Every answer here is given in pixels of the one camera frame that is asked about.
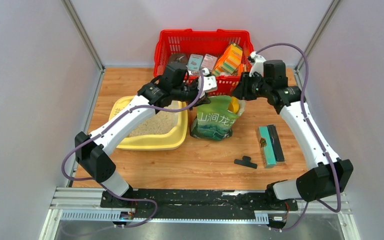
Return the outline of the yellow plastic scoop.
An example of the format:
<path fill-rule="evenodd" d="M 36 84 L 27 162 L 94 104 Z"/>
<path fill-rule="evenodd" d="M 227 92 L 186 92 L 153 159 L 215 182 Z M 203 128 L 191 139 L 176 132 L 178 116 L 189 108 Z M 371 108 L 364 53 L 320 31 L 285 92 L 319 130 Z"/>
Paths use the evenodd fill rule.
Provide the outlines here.
<path fill-rule="evenodd" d="M 240 104 L 239 104 L 239 100 L 236 97 L 234 96 L 231 97 L 231 101 L 228 105 L 227 110 L 234 114 L 237 114 L 239 112 Z"/>

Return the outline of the green litter bag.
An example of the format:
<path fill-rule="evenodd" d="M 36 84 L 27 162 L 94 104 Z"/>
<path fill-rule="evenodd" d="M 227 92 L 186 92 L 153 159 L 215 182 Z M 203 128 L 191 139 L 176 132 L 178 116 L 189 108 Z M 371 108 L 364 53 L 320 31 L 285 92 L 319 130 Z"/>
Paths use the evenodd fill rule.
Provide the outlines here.
<path fill-rule="evenodd" d="M 190 126 L 190 136 L 196 139 L 222 141 L 233 135 L 233 125 L 245 112 L 246 101 L 239 100 L 237 114 L 228 111 L 231 96 L 219 95 L 209 97 L 210 104 L 196 108 L 196 117 Z"/>

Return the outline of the black bag clip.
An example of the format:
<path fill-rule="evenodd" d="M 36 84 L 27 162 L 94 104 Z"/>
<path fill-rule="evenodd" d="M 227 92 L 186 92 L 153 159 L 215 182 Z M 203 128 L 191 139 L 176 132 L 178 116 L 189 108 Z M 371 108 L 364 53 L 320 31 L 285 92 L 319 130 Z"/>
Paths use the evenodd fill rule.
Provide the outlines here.
<path fill-rule="evenodd" d="M 252 158 L 250 156 L 244 155 L 241 159 L 235 159 L 234 164 L 252 168 L 252 169 L 257 169 L 258 165 L 254 162 L 252 162 Z"/>

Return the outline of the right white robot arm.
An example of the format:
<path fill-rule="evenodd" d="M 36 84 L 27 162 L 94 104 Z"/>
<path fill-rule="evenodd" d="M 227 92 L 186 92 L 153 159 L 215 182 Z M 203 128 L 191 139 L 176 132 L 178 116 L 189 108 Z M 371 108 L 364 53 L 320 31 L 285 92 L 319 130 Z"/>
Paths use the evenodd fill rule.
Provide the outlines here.
<path fill-rule="evenodd" d="M 301 89 L 289 85 L 282 60 L 252 60 L 250 71 L 241 74 L 231 94 L 245 101 L 266 98 L 292 131 L 306 161 L 308 170 L 300 177 L 267 186 L 265 203 L 269 208 L 279 209 L 288 199 L 312 202 L 340 196 L 354 167 L 326 141 L 314 123 Z"/>

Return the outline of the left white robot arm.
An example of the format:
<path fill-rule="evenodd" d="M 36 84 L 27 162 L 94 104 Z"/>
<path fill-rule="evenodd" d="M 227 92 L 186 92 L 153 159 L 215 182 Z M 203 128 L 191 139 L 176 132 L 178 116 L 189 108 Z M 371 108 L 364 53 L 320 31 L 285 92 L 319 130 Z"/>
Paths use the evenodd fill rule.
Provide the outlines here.
<path fill-rule="evenodd" d="M 207 68 L 200 70 L 199 76 L 191 83 L 186 81 L 188 75 L 186 65 L 169 63 L 163 74 L 144 84 L 127 106 L 107 123 L 89 134 L 81 131 L 75 136 L 72 154 L 76 162 L 92 180 L 113 194 L 114 202 L 120 207 L 128 207 L 133 194 L 129 191 L 130 185 L 117 172 L 110 155 L 140 124 L 160 111 L 174 112 L 167 108 L 172 101 L 187 103 L 176 112 L 209 103 L 207 94 L 217 89 L 216 77 Z"/>

